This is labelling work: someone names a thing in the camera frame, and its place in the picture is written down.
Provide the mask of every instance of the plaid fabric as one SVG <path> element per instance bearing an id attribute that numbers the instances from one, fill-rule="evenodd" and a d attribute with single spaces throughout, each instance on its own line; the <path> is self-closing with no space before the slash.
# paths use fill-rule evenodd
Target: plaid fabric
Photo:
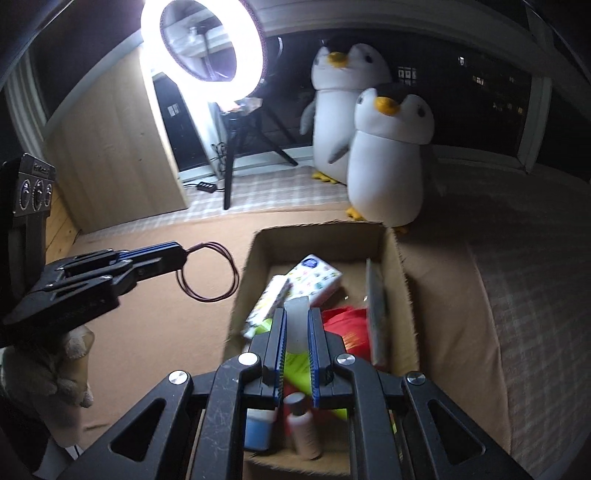
<path id="1" fill-rule="evenodd" d="M 312 180 L 312 167 L 291 168 L 273 173 L 235 177 L 232 185 L 232 206 L 223 209 L 223 192 L 206 193 L 187 188 L 189 208 L 153 217 L 122 223 L 88 233 L 87 239 L 99 239 L 122 233 L 142 232 L 173 223 L 203 218 L 278 208 L 347 202 L 345 185 Z"/>
<path id="2" fill-rule="evenodd" d="M 589 430 L 591 187 L 585 196 L 465 166 L 445 166 L 438 177 L 495 319 L 511 454 L 536 477 Z"/>

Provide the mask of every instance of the screw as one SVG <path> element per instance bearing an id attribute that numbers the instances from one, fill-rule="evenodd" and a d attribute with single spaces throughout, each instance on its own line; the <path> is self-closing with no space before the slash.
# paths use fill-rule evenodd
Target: screw
<path id="1" fill-rule="evenodd" d="M 355 363 L 355 356 L 350 353 L 342 353 L 336 358 L 341 365 L 353 365 Z"/>
<path id="2" fill-rule="evenodd" d="M 245 352 L 238 357 L 242 365 L 250 366 L 258 362 L 258 355 L 252 352 Z"/>
<path id="3" fill-rule="evenodd" d="M 175 385 L 182 385 L 187 381 L 188 378 L 189 376 L 187 375 L 187 372 L 176 370 L 168 376 L 168 381 Z"/>
<path id="4" fill-rule="evenodd" d="M 411 385 L 423 385 L 425 383 L 425 374 L 422 372 L 407 373 L 407 381 Z"/>

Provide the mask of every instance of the tripod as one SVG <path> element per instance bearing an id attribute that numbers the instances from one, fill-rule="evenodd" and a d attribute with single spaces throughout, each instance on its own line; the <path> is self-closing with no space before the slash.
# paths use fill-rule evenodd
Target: tripod
<path id="1" fill-rule="evenodd" d="M 285 135 L 290 143 L 296 143 L 294 137 L 289 133 L 285 125 L 281 122 L 279 117 L 270 108 L 261 105 L 254 111 L 232 111 L 222 114 L 222 118 L 226 120 L 226 127 L 228 129 L 228 144 L 226 146 L 226 171 L 224 174 L 224 198 L 223 208 L 228 210 L 232 201 L 232 179 L 234 169 L 234 158 L 236 151 L 242 149 L 246 136 L 251 135 L 264 144 L 270 147 L 270 149 L 280 156 L 285 161 L 297 167 L 298 163 L 291 158 L 284 150 L 279 147 L 273 140 L 266 136 L 262 131 L 262 112 L 265 112 L 271 120 L 279 127 L 279 130 Z M 254 125 L 251 122 L 251 118 L 255 119 Z"/>

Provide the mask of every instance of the window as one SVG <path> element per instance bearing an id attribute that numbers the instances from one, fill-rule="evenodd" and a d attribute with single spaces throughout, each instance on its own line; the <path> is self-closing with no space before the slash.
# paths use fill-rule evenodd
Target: window
<path id="1" fill-rule="evenodd" d="M 554 90 L 537 162 L 589 181 L 589 132 L 591 122 Z"/>
<path id="2" fill-rule="evenodd" d="M 398 67 L 398 81 L 406 85 L 415 85 L 417 83 L 417 69 Z"/>
<path id="3" fill-rule="evenodd" d="M 311 67 L 322 39 L 337 34 L 355 35 L 374 46 L 390 66 L 393 80 L 417 89 L 435 116 L 434 144 L 517 155 L 530 98 L 528 73 L 479 51 L 427 35 L 359 29 L 282 35 L 280 56 L 278 37 L 267 39 L 267 82 L 254 95 L 264 99 L 264 105 L 272 109 L 295 140 L 287 138 L 263 113 L 262 131 L 279 146 L 311 145 L 311 132 L 299 134 L 301 113 L 314 98 Z M 255 138 L 247 138 L 238 154 L 268 150 Z"/>

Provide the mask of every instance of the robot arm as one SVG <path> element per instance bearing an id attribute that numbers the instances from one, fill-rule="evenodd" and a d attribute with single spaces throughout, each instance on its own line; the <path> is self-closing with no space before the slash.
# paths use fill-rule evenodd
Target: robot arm
<path id="1" fill-rule="evenodd" d="M 246 409 L 281 401 L 286 328 L 287 314 L 277 309 L 271 331 L 216 372 L 171 373 L 59 480 L 242 478 Z M 342 338 L 324 331 L 319 309 L 309 311 L 308 333 L 315 406 L 348 411 L 352 478 L 531 480 L 420 372 L 395 377 L 346 353 Z"/>

